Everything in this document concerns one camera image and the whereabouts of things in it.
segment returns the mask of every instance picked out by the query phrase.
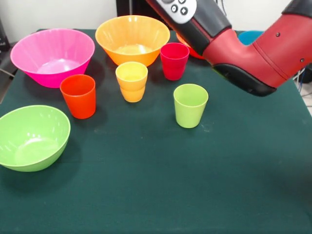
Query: orange cup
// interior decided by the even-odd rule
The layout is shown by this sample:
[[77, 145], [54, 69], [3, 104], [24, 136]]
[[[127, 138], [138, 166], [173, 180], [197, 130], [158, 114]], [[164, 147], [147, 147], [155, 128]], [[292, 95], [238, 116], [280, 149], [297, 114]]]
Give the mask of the orange cup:
[[128, 102], [141, 101], [145, 92], [148, 69], [140, 62], [125, 62], [116, 68], [121, 94]]
[[96, 111], [96, 83], [88, 75], [73, 75], [62, 81], [60, 90], [75, 118], [91, 117]]

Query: white control panel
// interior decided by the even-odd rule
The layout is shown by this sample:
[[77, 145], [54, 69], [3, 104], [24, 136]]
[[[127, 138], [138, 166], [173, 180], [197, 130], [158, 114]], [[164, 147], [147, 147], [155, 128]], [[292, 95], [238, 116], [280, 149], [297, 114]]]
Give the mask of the white control panel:
[[194, 16], [196, 0], [156, 0], [174, 22], [184, 24]]

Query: bowl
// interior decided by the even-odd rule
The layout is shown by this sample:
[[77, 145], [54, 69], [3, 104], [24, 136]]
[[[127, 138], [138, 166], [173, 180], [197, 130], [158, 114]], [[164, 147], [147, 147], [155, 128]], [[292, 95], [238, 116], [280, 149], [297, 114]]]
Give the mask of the bowl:
[[35, 172], [52, 165], [63, 153], [70, 134], [68, 117], [59, 109], [32, 105], [0, 118], [0, 165]]
[[244, 45], [250, 45], [257, 40], [261, 34], [263, 34], [263, 31], [245, 31], [238, 35], [238, 39]]
[[68, 76], [84, 74], [95, 51], [93, 40], [74, 29], [47, 29], [21, 39], [11, 61], [40, 85], [59, 88]]
[[179, 42], [181, 42], [182, 44], [186, 45], [189, 49], [190, 49], [190, 55], [197, 58], [197, 59], [203, 59], [205, 60], [205, 58], [201, 55], [199, 55], [192, 47], [190, 47], [188, 45], [188, 43], [178, 34], [176, 33], [176, 38], [178, 39]]
[[96, 30], [96, 41], [118, 66], [129, 61], [151, 65], [169, 39], [169, 28], [147, 16], [115, 17]]

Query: cup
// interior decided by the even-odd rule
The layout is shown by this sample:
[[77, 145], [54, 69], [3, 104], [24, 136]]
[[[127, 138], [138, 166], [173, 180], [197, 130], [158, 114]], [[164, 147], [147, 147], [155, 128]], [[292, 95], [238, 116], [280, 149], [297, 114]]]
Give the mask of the cup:
[[160, 49], [160, 59], [165, 78], [179, 80], [183, 76], [190, 49], [182, 43], [167, 43]]
[[174, 91], [175, 119], [183, 128], [196, 127], [205, 110], [209, 95], [197, 84], [182, 84]]
[[147, 67], [143, 63], [130, 61], [119, 65], [115, 73], [124, 99], [128, 102], [141, 101], [145, 92]]
[[73, 75], [60, 84], [70, 113], [75, 118], [91, 117], [96, 111], [96, 83], [88, 75]]

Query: bowl rim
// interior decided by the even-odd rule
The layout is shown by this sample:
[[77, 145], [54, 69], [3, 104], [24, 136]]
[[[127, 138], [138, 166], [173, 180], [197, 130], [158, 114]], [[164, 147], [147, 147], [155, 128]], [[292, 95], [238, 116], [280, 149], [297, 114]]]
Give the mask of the bowl rim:
[[177, 32], [175, 33], [175, 36], [180, 43], [189, 47], [191, 56], [197, 59], [206, 60], [203, 56], [199, 55]]
[[[81, 34], [83, 35], [84, 37], [86, 37], [87, 40], [91, 41], [92, 42], [92, 52], [90, 53], [90, 56], [88, 56], [88, 58], [82, 62], [82, 63], [79, 63], [79, 65], [75, 66], [74, 68], [68, 70], [68, 71], [64, 71], [64, 72], [54, 72], [54, 73], [38, 73], [38, 72], [34, 72], [34, 71], [29, 71], [29, 70], [26, 70], [26, 69], [22, 69], [21, 66], [18, 66], [18, 64], [14, 61], [13, 59], [13, 54], [16, 53], [15, 51], [17, 50], [17, 45], [21, 44], [23, 41], [29, 39], [30, 37], [32, 37], [33, 35], [40, 35], [42, 34], [43, 32], [47, 32], [47, 31], [71, 31], [71, 32], [75, 32], [77, 34]], [[76, 68], [84, 65], [86, 62], [88, 62], [91, 57], [93, 56], [94, 52], [95, 52], [95, 43], [93, 41], [93, 39], [87, 35], [86, 33], [82, 32], [82, 31], [79, 31], [79, 30], [76, 30], [76, 29], [71, 29], [71, 28], [51, 28], [51, 29], [44, 29], [44, 30], [40, 30], [40, 31], [37, 31], [37, 32], [34, 32], [34, 33], [31, 33], [25, 37], [23, 37], [22, 39], [20, 39], [12, 48], [11, 52], [10, 52], [10, 59], [12, 61], [12, 63], [17, 67], [19, 68], [20, 70], [22, 70], [23, 72], [27, 72], [27, 73], [31, 73], [31, 74], [36, 74], [36, 75], [55, 75], [55, 74], [62, 74], [62, 73], [66, 73], [66, 72], [70, 72], [72, 70], [75, 70]]]
[[[117, 19], [121, 19], [121, 18], [133, 18], [133, 17], [149, 19], [149, 20], [158, 22], [160, 25], [162, 25], [164, 28], [166, 28], [166, 31], [167, 31], [167, 38], [166, 38], [164, 44], [161, 45], [160, 47], [158, 47], [158, 48], [156, 48], [156, 49], [150, 51], [150, 52], [147, 52], [147, 53], [143, 53], [143, 54], [142, 54], [142, 53], [141, 53], [141, 54], [130, 54], [130, 55], [128, 55], [128, 54], [117, 53], [117, 52], [114, 51], [114, 50], [108, 49], [106, 46], [104, 46], [102, 43], [99, 42], [99, 40], [98, 40], [98, 34], [99, 34], [99, 31], [100, 31], [100, 28], [101, 28], [103, 25], [108, 24], [108, 23], [110, 23], [111, 21], [114, 21], [114, 20], [117, 20]], [[148, 55], [148, 54], [154, 53], [155, 51], [160, 50], [160, 49], [162, 48], [162, 46], [164, 46], [165, 44], [168, 43], [168, 41], [170, 40], [170, 36], [171, 36], [171, 35], [170, 35], [170, 30], [169, 30], [169, 28], [168, 28], [163, 22], [161, 22], [161, 21], [159, 21], [159, 20], [157, 20], [157, 19], [154, 19], [154, 18], [152, 18], [152, 17], [149, 17], [149, 16], [141, 16], [141, 15], [125, 15], [125, 16], [118, 16], [118, 17], [111, 18], [111, 19], [109, 19], [109, 20], [103, 22], [102, 24], [100, 24], [99, 27], [97, 27], [96, 33], [95, 33], [95, 38], [96, 38], [97, 43], [98, 43], [104, 50], [107, 50], [107, 51], [109, 51], [109, 52], [111, 52], [111, 53], [114, 53], [114, 54], [125, 55], [125, 56], [139, 56], [139, 55]]]
[[50, 154], [50, 155], [47, 156], [47, 157], [44, 157], [43, 159], [40, 159], [39, 161], [36, 161], [36, 162], [33, 162], [33, 163], [29, 163], [29, 164], [23, 164], [23, 165], [12, 165], [12, 164], [6, 164], [6, 163], [0, 162], [0, 165], [2, 165], [2, 166], [4, 166], [4, 167], [11, 167], [11, 168], [15, 168], [15, 167], [27, 167], [27, 166], [35, 165], [35, 164], [40, 163], [40, 162], [43, 162], [43, 161], [45, 161], [46, 159], [48, 159], [48, 158], [50, 158], [51, 156], [53, 156], [57, 151], [59, 151], [59, 150], [67, 143], [67, 141], [68, 141], [68, 139], [69, 139], [70, 132], [71, 132], [71, 124], [70, 124], [69, 118], [67, 117], [67, 115], [66, 115], [63, 111], [61, 111], [60, 109], [58, 109], [58, 108], [56, 108], [56, 107], [53, 107], [53, 106], [48, 106], [48, 105], [29, 105], [29, 106], [23, 106], [23, 107], [20, 107], [20, 108], [17, 108], [17, 109], [15, 109], [15, 110], [12, 110], [12, 111], [6, 113], [5, 115], [1, 116], [1, 117], [0, 117], [0, 121], [1, 121], [4, 117], [8, 116], [9, 114], [12, 114], [12, 113], [14, 113], [14, 112], [20, 111], [20, 110], [22, 110], [22, 109], [27, 109], [27, 108], [42, 108], [42, 107], [43, 107], [43, 108], [47, 108], [47, 109], [53, 109], [53, 110], [59, 112], [62, 116], [65, 117], [66, 122], [68, 123], [68, 131], [67, 131], [67, 135], [66, 135], [65, 141], [61, 144], [60, 147], [58, 147], [57, 150], [55, 150], [55, 152], [53, 152], [52, 154]]

